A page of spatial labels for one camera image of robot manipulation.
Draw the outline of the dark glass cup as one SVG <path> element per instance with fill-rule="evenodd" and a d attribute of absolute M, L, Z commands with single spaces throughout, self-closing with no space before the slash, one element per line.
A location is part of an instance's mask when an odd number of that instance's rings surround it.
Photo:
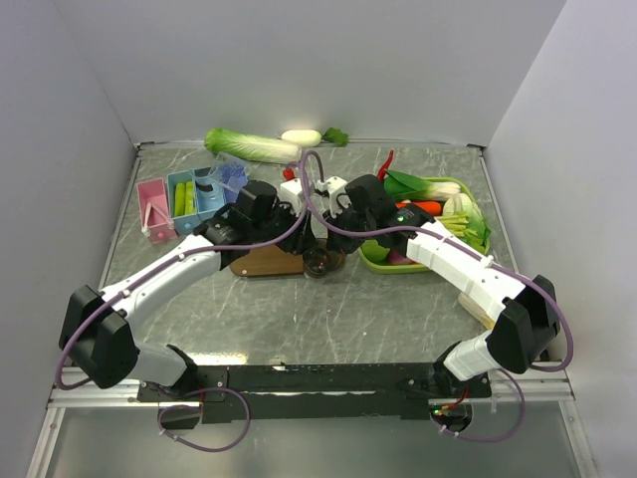
<path fill-rule="evenodd" d="M 331 268 L 329 253 L 320 247 L 314 247 L 302 255 L 304 274 L 310 278 L 324 277 Z"/>

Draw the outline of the clear textured plastic holder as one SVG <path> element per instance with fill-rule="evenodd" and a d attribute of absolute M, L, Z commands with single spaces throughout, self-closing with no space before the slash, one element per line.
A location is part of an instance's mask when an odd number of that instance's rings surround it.
<path fill-rule="evenodd" d="M 230 192 L 238 193 L 248 183 L 247 164 L 227 152 L 219 152 L 215 156 L 214 179 Z"/>

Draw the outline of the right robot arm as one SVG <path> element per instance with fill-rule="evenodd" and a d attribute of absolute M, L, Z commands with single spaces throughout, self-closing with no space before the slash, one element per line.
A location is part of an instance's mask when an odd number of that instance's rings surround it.
<path fill-rule="evenodd" d="M 352 182 L 333 176 L 319 181 L 313 190 L 329 198 L 330 211 L 324 219 L 337 237 L 375 239 L 438 274 L 493 321 L 491 329 L 443 353 L 443 366 L 434 373 L 442 394 L 457 396 L 470 379 L 492 369 L 525 372 L 558 334 L 549 280 L 503 270 L 420 206 L 396 206 L 376 176 L 367 174 Z"/>

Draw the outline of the yellow cabbage by arm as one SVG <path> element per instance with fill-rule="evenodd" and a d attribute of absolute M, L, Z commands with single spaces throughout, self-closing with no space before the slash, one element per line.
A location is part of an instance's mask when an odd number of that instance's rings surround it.
<path fill-rule="evenodd" d="M 486 314 L 486 312 L 467 294 L 459 294 L 458 304 L 487 330 L 492 330 L 494 328 L 496 322 L 491 319 Z"/>

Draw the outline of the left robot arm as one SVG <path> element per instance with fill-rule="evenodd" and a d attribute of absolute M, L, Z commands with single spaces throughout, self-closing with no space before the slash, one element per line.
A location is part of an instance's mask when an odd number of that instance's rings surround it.
<path fill-rule="evenodd" d="M 201 382 L 197 364 L 176 346 L 139 339 L 139 327 L 181 292 L 254 249 L 277 245 L 299 251 L 306 220 L 299 180 L 279 187 L 249 181 L 234 202 L 152 264 L 99 291 L 78 288 L 59 339 L 61 359 L 73 362 L 102 389 L 134 378 L 161 386 L 175 400 L 188 398 Z"/>

